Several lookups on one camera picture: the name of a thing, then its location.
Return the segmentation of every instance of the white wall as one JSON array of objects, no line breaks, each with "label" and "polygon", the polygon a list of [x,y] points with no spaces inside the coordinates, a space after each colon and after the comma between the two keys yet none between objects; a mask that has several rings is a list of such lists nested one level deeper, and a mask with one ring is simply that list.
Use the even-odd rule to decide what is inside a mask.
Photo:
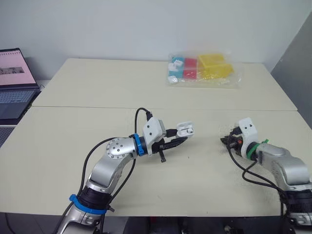
[{"label": "white wall", "polygon": [[280,59],[311,0],[0,0],[0,48],[20,47],[39,79],[69,57],[166,60],[183,50]]}]

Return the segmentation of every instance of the black cable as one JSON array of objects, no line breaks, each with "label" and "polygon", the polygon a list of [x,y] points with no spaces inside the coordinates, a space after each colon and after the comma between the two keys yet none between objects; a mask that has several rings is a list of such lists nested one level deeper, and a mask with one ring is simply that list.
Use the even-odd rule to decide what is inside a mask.
[{"label": "black cable", "polygon": [[[280,229],[279,229],[279,232],[282,234],[283,233],[283,220],[284,220],[284,203],[283,201],[287,202],[287,200],[285,199],[286,198],[286,193],[285,191],[283,191],[282,189],[280,189],[278,186],[276,186],[272,181],[270,181],[269,179],[263,177],[263,176],[260,176],[256,173],[253,173],[251,171],[249,171],[256,163],[257,163],[257,160],[255,162],[253,162],[250,166],[248,166],[247,168],[244,168],[242,167],[234,158],[232,152],[231,152],[231,148],[230,148],[230,137],[232,135],[230,134],[229,137],[228,137],[228,142],[227,142],[227,149],[228,149],[228,152],[229,152],[229,155],[232,159],[232,161],[240,168],[243,170],[243,173],[242,173],[242,178],[249,182],[249,183],[253,183],[253,184],[257,184],[257,185],[261,185],[261,186],[265,186],[265,187],[269,187],[269,188],[273,188],[273,189],[276,189],[278,191],[278,194],[279,194],[279,197],[280,197],[280,203],[281,203],[281,207],[280,207]],[[254,180],[250,180],[248,178],[245,177],[245,174],[246,173],[249,173],[259,179],[262,179],[266,182],[268,182],[268,184],[266,183],[262,183],[262,182],[258,182],[258,181],[254,181]]]},{"label": "black cable", "polygon": [[[80,182],[80,188],[79,188],[79,191],[78,191],[76,197],[79,197],[79,195],[81,194],[81,191],[82,191],[82,189],[83,189],[84,179],[85,179],[85,174],[86,174],[86,168],[87,168],[88,160],[89,160],[91,154],[92,154],[92,153],[94,152],[94,150],[96,150],[100,145],[102,145],[102,144],[104,144],[105,142],[110,141],[110,140],[112,140],[112,139],[114,139],[114,137],[99,142],[99,143],[98,143],[96,146],[94,146],[94,147],[92,148],[92,150],[88,153],[88,155],[87,155],[87,157],[86,157],[86,159],[85,159],[85,161],[84,161],[84,164],[83,164],[82,176],[81,176],[81,182]],[[54,234],[56,234],[56,233],[58,232],[59,227],[60,227],[62,221],[64,220],[64,218],[65,218],[67,212],[69,211],[69,209],[71,208],[72,205],[73,205],[73,202],[71,202],[71,203],[67,206],[66,210],[64,211],[62,217],[59,219],[59,221],[58,221],[58,223],[57,223],[57,225],[56,225],[56,227],[55,227],[55,229],[54,229],[54,232],[53,232]]]},{"label": "black cable", "polygon": [[57,232],[58,232],[58,230],[59,230],[59,227],[60,227],[62,221],[64,220],[64,218],[65,218],[67,212],[69,211],[69,209],[72,207],[73,204],[74,204],[74,203],[71,202],[71,203],[66,207],[65,211],[64,211],[63,214],[62,214],[62,217],[58,220],[58,223],[57,223],[57,225],[56,225],[56,227],[55,227],[55,229],[54,229],[54,231],[53,231],[53,234],[57,234]]},{"label": "black cable", "polygon": [[99,233],[100,234],[103,234],[104,221],[105,221],[105,214],[102,214],[101,221],[99,224]]},{"label": "black cable", "polygon": [[79,197],[82,189],[83,189],[83,185],[84,185],[84,179],[85,179],[85,174],[86,174],[86,168],[87,168],[87,163],[88,163],[88,160],[91,156],[91,154],[94,152],[94,150],[96,150],[100,145],[104,144],[105,142],[107,141],[110,141],[112,139],[114,139],[115,137],[111,137],[111,138],[108,138],[106,140],[103,140],[101,142],[99,142],[95,147],[92,148],[92,150],[88,153],[85,161],[84,161],[84,164],[83,164],[83,168],[82,168],[82,176],[81,176],[81,182],[80,182],[80,188],[79,188],[79,191],[77,193],[77,197]]},{"label": "black cable", "polygon": [[[139,111],[145,111],[146,113],[146,118],[149,118],[152,113],[150,111],[148,111],[147,109],[143,108],[143,107],[140,107],[136,110],[136,115],[135,115],[135,133],[137,133],[137,116],[138,116],[138,113]],[[133,163],[132,163],[132,166],[131,166],[131,169],[127,175],[127,177],[125,178],[125,180],[123,181],[123,183],[119,186],[119,188],[116,190],[116,192],[112,195],[111,199],[108,201],[107,203],[107,208],[109,208],[109,205],[111,204],[111,202],[114,200],[114,198],[117,196],[117,194],[120,192],[120,190],[123,188],[123,186],[126,184],[126,182],[128,181],[128,179],[130,178],[134,168],[135,168],[135,165],[136,165],[136,159],[133,159]],[[104,228],[104,220],[105,220],[105,214],[103,214],[101,216],[101,221],[100,221],[100,225],[99,225],[99,233],[102,234],[103,233],[103,228]]]},{"label": "black cable", "polygon": [[6,222],[6,226],[8,227],[8,229],[10,230],[10,232],[12,234],[16,234],[15,231],[13,231],[10,223],[9,223],[9,218],[8,218],[8,214],[7,213],[4,213],[4,216],[5,216],[5,222]]},{"label": "black cable", "polygon": [[136,110],[136,116],[135,116],[135,133],[137,133],[137,115],[138,115],[139,111],[145,111],[146,115],[147,115],[148,113],[151,113],[150,111],[146,110],[146,109],[143,108],[143,107],[140,107],[140,108],[138,108],[138,109]]},{"label": "black cable", "polygon": [[233,156],[233,154],[232,154],[232,152],[231,152],[231,148],[230,148],[230,137],[231,137],[231,136],[232,136],[232,135],[229,135],[229,138],[228,138],[227,149],[228,149],[228,152],[229,152],[229,155],[230,155],[232,161],[233,161],[240,169],[242,169],[245,173],[249,173],[249,174],[251,174],[251,175],[253,175],[253,176],[255,176],[255,177],[259,178],[259,179],[262,179],[262,180],[268,182],[268,184],[262,183],[262,182],[258,182],[258,181],[254,181],[254,180],[251,180],[251,179],[248,179],[248,178],[245,177],[245,173],[242,174],[243,179],[244,179],[245,181],[250,182],[250,183],[253,183],[253,184],[257,184],[257,185],[261,185],[261,186],[265,186],[265,187],[270,187],[270,188],[276,189],[276,190],[278,190],[279,193],[284,194],[285,192],[284,192],[283,190],[281,190],[279,187],[277,187],[272,181],[266,179],[266,178],[263,177],[263,176],[260,176],[260,175],[258,175],[258,174],[256,174],[256,173],[253,173],[253,172],[251,172],[251,171],[245,169],[243,166],[241,166],[241,165],[235,160],[235,158],[234,158],[234,156]]}]

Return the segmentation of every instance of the white table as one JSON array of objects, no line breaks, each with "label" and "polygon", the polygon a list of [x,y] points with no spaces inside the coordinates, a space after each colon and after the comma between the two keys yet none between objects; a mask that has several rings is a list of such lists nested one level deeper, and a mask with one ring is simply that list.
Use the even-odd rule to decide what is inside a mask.
[{"label": "white table", "polygon": [[[166,128],[192,120],[195,135],[166,151],[166,163],[157,155],[139,158],[112,204],[116,212],[108,215],[278,215],[277,193],[243,181],[219,140],[244,117],[252,118],[259,140],[286,147],[312,171],[312,132],[296,111],[152,111]],[[134,113],[128,108],[32,107],[0,149],[0,212],[60,215],[79,188],[87,153],[105,138],[132,134]],[[138,129],[144,121],[141,115]],[[87,174],[104,148],[90,158]],[[260,166],[254,170],[273,179]]]},{"label": "white table", "polygon": [[243,64],[240,89],[166,83],[167,62],[68,59],[33,106],[202,110],[297,110],[259,63]]}]

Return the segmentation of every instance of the transparent bag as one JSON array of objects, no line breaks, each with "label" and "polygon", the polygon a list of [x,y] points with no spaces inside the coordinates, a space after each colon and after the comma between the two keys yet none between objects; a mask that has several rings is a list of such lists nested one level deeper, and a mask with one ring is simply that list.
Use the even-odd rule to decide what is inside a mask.
[{"label": "transparent bag", "polygon": [[167,80],[177,87],[238,88],[242,64],[228,54],[182,52],[171,54]]}]

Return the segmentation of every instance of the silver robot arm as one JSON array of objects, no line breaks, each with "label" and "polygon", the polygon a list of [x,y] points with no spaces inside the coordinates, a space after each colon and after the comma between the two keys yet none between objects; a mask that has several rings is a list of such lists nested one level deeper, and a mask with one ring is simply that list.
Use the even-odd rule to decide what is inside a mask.
[{"label": "silver robot arm", "polygon": [[[134,134],[128,138],[117,137],[111,140],[104,156],[94,166],[81,194],[78,197],[71,195],[70,200],[74,204],[57,233],[93,233],[106,210],[114,211],[109,206],[111,194],[129,161],[146,154],[160,153],[161,161],[164,162],[163,150],[181,144],[193,134],[191,122],[180,123],[177,129],[166,130],[161,120],[151,117],[144,125],[142,137]],[[175,139],[166,143],[164,137]]]},{"label": "silver robot arm", "polygon": [[235,126],[221,141],[243,158],[257,160],[273,174],[277,186],[285,192],[286,216],[292,225],[312,227],[312,183],[307,165],[287,149],[267,141],[258,143],[257,130],[250,118]]}]

